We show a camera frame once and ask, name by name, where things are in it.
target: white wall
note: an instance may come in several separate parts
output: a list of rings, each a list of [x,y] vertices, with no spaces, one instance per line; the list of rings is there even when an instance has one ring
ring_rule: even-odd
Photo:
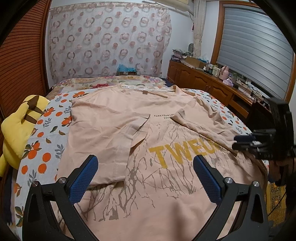
[[[205,28],[202,35],[201,57],[211,61],[219,17],[219,1],[207,1]]]
[[[142,3],[142,0],[133,0],[133,1],[122,0],[122,1]],[[89,0],[52,0],[50,8],[70,5],[75,3],[85,3],[85,2],[90,2],[90,1]],[[189,6],[193,11],[193,3],[191,2],[191,0],[189,0]],[[170,18],[172,23],[172,35],[170,38],[170,42],[167,46],[167,49],[163,54],[163,63],[161,67],[163,78],[166,78],[167,76],[170,57],[173,53],[172,50],[175,48],[188,50],[188,45],[190,43],[193,43],[193,32],[192,32],[193,22],[191,21],[188,12],[182,12],[182,13],[183,14],[180,14],[178,12],[170,10]],[[45,41],[46,56],[45,57],[46,57],[46,71],[47,71],[48,84],[49,84],[49,87],[51,88],[54,85],[54,82],[50,74],[49,63],[48,63],[48,48],[47,48],[48,23],[49,21],[47,22],[47,28],[46,28],[46,41]]]

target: pink t-shirt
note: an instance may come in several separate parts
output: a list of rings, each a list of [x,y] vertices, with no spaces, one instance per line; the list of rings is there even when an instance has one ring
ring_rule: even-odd
[[[99,169],[76,208],[100,240],[192,240],[216,206],[193,170],[199,154],[224,177],[266,187],[265,166],[232,150],[236,132],[219,112],[172,90],[118,85],[73,100],[58,178],[97,156]]]

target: bed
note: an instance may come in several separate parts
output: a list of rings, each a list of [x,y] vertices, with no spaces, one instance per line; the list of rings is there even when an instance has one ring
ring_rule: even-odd
[[[14,202],[12,200],[16,233],[22,236],[22,217],[27,194],[33,181],[41,184],[53,183],[57,179],[58,164],[63,154],[69,126],[71,125],[71,100],[96,90],[97,84],[121,85],[125,88],[171,91],[160,78],[145,76],[113,76],[90,79],[69,79],[59,83],[47,96],[51,101],[37,121],[21,160],[16,183]],[[186,89],[205,99],[212,108],[219,110],[222,119],[238,134],[251,131],[227,107],[210,94],[194,89]]]

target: yellow plush toy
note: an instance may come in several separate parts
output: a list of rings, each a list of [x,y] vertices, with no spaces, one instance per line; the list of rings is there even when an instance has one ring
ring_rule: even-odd
[[[27,141],[48,103],[49,100],[45,97],[30,95],[16,112],[2,122],[4,142],[3,154],[0,157],[0,177],[4,175],[7,164],[19,169]]]

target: wooden window frame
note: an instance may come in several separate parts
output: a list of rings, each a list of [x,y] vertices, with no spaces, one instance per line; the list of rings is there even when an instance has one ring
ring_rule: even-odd
[[[223,6],[224,4],[235,4],[235,5],[243,5],[243,6],[260,8],[257,4],[251,3],[251,2],[244,2],[244,1],[220,1],[219,2],[218,26],[217,26],[213,54],[212,54],[212,58],[211,58],[211,64],[213,64],[213,65],[215,65],[217,63],[217,59],[218,59],[219,51],[220,51],[220,46],[221,46],[221,41],[222,41],[224,18],[225,18],[225,7]],[[286,95],[284,98],[284,101],[286,101],[288,103],[290,102],[291,97],[292,97],[292,93],[293,93],[294,86],[295,86],[295,80],[296,80],[296,61],[295,61],[295,53],[294,53],[293,59],[292,59],[290,80],[289,80],[288,88],[287,88]]]

